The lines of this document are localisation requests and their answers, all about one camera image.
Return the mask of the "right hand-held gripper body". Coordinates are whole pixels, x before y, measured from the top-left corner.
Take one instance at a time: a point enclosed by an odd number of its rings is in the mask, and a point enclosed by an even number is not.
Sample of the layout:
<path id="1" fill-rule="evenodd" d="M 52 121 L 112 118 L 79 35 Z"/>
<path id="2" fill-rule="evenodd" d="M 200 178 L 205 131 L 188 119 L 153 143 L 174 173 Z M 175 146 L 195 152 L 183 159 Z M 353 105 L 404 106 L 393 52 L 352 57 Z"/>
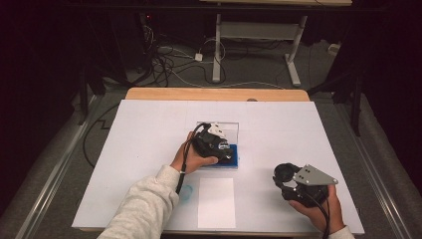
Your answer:
<path id="1" fill-rule="evenodd" d="M 329 185 L 338 184 L 338 180 L 320 171 L 310 164 L 301 167 L 293 180 L 284 183 L 290 191 L 282 190 L 285 200 L 295 200 L 307 208 L 321 206 L 328 198 Z"/>

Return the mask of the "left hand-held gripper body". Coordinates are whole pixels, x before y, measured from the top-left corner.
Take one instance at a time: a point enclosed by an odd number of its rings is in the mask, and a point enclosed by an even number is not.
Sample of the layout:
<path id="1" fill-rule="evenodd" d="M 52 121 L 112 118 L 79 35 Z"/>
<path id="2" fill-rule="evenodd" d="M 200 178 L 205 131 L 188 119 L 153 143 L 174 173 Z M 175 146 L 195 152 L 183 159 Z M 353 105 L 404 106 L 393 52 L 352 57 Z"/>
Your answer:
<path id="1" fill-rule="evenodd" d="M 227 141 L 226 134 L 216 122 L 202 122 L 195 129 L 191 139 L 196 152 L 202 157 L 215 156 L 218 158 L 217 146 Z"/>

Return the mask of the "person's left hand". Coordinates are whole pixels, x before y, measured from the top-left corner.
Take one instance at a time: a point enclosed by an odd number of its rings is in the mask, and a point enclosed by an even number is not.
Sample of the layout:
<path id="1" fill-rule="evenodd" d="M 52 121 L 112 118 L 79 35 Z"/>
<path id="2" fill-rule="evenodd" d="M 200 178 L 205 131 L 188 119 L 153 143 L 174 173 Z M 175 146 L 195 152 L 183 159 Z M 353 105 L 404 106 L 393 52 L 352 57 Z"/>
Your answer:
<path id="1" fill-rule="evenodd" d="M 193 132 L 191 131 L 186 140 L 180 145 L 179 149 L 177 150 L 173 161 L 170 163 L 170 166 L 180 171 L 182 169 L 182 165 L 186 164 L 185 173 L 189 174 L 200 168 L 204 165 L 212 165 L 218 162 L 218 158 L 215 156 L 208 156 L 202 157 L 199 155 L 192 147 L 190 147 L 187 151 L 187 156 L 184 156 L 184 152 L 187 149 L 186 144 L 188 143 L 190 137 L 192 136 Z"/>

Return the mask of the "person's right hand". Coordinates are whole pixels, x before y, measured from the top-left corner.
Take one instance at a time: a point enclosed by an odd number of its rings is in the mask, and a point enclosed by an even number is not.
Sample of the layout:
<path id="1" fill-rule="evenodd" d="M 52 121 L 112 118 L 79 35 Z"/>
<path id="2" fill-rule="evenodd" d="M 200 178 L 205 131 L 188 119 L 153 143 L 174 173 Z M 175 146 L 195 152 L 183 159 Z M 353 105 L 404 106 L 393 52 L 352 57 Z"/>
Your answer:
<path id="1" fill-rule="evenodd" d="M 307 208 L 295 200 L 290 200 L 289 204 L 299 213 L 305 215 L 312 225 L 322 234 L 331 234 L 342 229 L 345 224 L 342 219 L 341 205 L 336 195 L 334 185 L 329 185 L 328 198 L 322 205 L 323 211 L 317 207 Z"/>

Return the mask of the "white paper sheet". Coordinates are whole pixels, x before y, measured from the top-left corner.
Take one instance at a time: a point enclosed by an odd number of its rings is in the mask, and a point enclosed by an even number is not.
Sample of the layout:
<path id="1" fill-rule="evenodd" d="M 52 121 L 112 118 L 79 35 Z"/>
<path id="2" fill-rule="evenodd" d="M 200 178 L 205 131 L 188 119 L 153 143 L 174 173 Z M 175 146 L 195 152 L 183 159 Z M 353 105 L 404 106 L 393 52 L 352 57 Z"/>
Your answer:
<path id="1" fill-rule="evenodd" d="M 203 229 L 234 229 L 236 227 L 232 178 L 200 179 L 197 225 Z"/>

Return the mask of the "white table cover board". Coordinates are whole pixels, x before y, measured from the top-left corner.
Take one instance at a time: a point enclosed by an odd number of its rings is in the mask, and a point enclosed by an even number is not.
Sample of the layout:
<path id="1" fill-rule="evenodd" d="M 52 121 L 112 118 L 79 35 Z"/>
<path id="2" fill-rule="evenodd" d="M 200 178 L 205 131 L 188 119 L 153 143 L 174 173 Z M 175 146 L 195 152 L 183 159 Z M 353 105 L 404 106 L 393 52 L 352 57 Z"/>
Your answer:
<path id="1" fill-rule="evenodd" d="M 165 230 L 169 233 L 313 235 L 309 220 L 293 209 L 273 181 L 284 162 L 310 164 L 338 180 L 344 222 L 364 229 L 312 102 L 200 102 L 124 100 L 105 141 L 73 225 L 103 229 L 128 189 L 172 160 L 187 134 L 202 121 L 239 124 L 237 169 L 201 168 L 186 176 L 183 194 Z M 198 223 L 201 178 L 232 178 L 236 227 L 203 229 Z"/>

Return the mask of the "black metal stand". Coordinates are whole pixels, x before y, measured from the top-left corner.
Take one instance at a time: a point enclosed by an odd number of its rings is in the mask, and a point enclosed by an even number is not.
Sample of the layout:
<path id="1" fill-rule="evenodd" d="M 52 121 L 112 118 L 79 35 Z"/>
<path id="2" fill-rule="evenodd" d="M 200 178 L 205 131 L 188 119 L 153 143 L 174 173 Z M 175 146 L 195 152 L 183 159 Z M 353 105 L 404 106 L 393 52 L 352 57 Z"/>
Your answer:
<path id="1" fill-rule="evenodd" d="M 79 72 L 79 96 L 80 96 L 80 119 L 79 125 L 82 125 L 89 114 L 88 90 L 91 90 L 95 96 L 103 96 L 106 88 L 99 67 L 90 62 L 85 61 Z"/>
<path id="2" fill-rule="evenodd" d="M 318 92 L 333 92 L 332 100 L 335 104 L 351 102 L 350 126 L 356 136 L 360 136 L 359 115 L 362 93 L 362 70 L 352 67 L 337 77 L 325 80 L 323 83 L 307 90 L 312 96 Z"/>

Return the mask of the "metal floor rail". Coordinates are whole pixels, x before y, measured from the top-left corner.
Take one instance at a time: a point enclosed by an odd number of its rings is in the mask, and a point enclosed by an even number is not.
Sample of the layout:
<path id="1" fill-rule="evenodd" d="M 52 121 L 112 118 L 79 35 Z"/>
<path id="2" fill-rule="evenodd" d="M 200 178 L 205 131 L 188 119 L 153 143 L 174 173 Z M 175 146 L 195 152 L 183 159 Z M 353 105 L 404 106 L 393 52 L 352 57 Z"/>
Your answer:
<path id="1" fill-rule="evenodd" d="M 20 230 L 18 231 L 15 239 L 32 239 L 38 230 L 46 212 L 52 203 L 63 178 L 71 164 L 72 158 L 75 154 L 77 146 L 82 141 L 83 136 L 87 132 L 90 121 L 93 119 L 103 96 L 92 96 L 88 104 L 88 115 L 77 126 L 76 131 L 65 148 L 64 153 L 58 159 L 58 162 L 52 169 L 46 183 L 44 184 L 38 198 L 36 199 L 33 207 L 23 222 Z"/>
<path id="2" fill-rule="evenodd" d="M 352 129 L 349 122 L 349 115 L 346 108 L 342 105 L 337 105 L 336 110 L 345 124 L 354 145 L 357 147 L 360 155 L 360 163 L 365 172 L 366 178 L 370 183 L 374 195 L 377 197 L 378 204 L 382 208 L 383 214 L 386 217 L 396 239 L 412 239 L 412 236 L 405 224 L 404 218 L 400 214 L 397 204 L 395 203 L 391 193 L 388 191 L 385 183 L 382 181 L 380 174 L 372 162 L 365 145 L 360 136 L 358 136 Z"/>

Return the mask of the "white desk frame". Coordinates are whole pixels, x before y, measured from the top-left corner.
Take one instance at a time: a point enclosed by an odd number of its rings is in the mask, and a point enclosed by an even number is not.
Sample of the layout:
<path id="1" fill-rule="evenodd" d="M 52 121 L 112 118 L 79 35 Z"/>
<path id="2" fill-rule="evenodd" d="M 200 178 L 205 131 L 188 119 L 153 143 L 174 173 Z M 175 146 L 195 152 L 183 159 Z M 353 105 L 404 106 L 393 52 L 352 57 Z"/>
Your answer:
<path id="1" fill-rule="evenodd" d="M 240 5 L 242 7 L 304 7 L 311 10 L 313 7 L 339 8 L 349 7 L 352 0 L 201 0 L 211 3 L 214 7 L 228 7 Z M 292 41 L 292 49 L 284 55 L 290 79 L 294 87 L 302 83 L 295 66 L 295 56 L 306 27 L 308 16 L 302 14 L 295 23 L 270 23 L 259 20 L 226 20 L 221 13 L 216 14 L 215 51 L 213 57 L 212 82 L 221 83 L 223 77 L 222 60 L 226 48 L 223 39 L 250 39 L 250 40 L 288 40 Z"/>

